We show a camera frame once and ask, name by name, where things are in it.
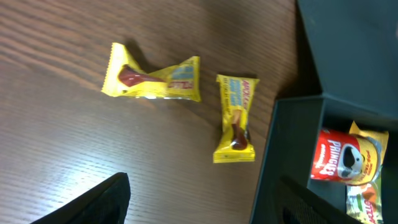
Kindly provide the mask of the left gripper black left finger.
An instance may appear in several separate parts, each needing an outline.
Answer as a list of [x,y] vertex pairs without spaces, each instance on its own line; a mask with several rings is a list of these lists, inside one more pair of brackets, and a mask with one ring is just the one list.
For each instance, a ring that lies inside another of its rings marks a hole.
[[124,224],[130,198],[129,177],[118,172],[32,224]]

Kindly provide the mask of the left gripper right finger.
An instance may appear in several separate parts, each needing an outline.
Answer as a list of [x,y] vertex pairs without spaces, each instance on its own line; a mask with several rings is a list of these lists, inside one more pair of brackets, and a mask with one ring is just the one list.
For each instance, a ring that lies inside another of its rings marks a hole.
[[360,224],[287,176],[276,187],[276,216],[282,224]]

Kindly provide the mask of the red Pringles can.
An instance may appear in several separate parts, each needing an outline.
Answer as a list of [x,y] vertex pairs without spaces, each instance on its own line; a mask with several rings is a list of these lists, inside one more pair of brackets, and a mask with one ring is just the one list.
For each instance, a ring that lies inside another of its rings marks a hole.
[[373,182],[381,169],[381,150],[374,138],[322,129],[310,177],[352,186]]

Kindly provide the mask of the green yellow snack packet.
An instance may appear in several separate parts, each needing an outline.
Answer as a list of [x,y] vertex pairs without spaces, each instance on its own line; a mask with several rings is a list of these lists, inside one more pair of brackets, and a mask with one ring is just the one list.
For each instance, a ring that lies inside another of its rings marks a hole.
[[383,224],[381,180],[346,187],[346,214],[364,224]]

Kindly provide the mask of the yellow chocolate snack packet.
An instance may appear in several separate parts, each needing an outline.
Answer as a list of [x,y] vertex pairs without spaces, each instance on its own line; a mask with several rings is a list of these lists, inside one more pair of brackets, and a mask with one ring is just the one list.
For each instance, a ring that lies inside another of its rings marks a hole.
[[253,162],[256,153],[248,134],[249,110],[259,79],[218,74],[222,109],[221,140],[213,162]]
[[114,42],[101,91],[112,97],[200,102],[199,79],[199,56],[192,56],[180,64],[146,73],[125,45]]

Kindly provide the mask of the yellow square snack packet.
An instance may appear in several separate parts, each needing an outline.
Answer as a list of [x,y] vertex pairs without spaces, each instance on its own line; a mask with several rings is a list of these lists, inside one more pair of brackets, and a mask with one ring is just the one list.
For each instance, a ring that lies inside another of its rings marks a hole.
[[351,127],[349,129],[350,134],[356,134],[362,137],[369,137],[377,142],[380,143],[381,145],[381,163],[384,162],[386,150],[387,150],[387,144],[389,140],[389,132],[388,131],[371,131],[371,130],[363,130],[358,127],[358,125],[353,121],[351,124]]

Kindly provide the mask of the dark green box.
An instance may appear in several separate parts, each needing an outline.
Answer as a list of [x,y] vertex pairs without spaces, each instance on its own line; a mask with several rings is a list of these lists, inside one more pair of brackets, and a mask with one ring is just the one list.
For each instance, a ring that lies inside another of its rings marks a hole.
[[298,80],[276,101],[252,223],[279,223],[283,176],[346,214],[346,187],[310,177],[318,132],[388,131],[381,171],[382,217],[397,222],[397,2],[297,1]]

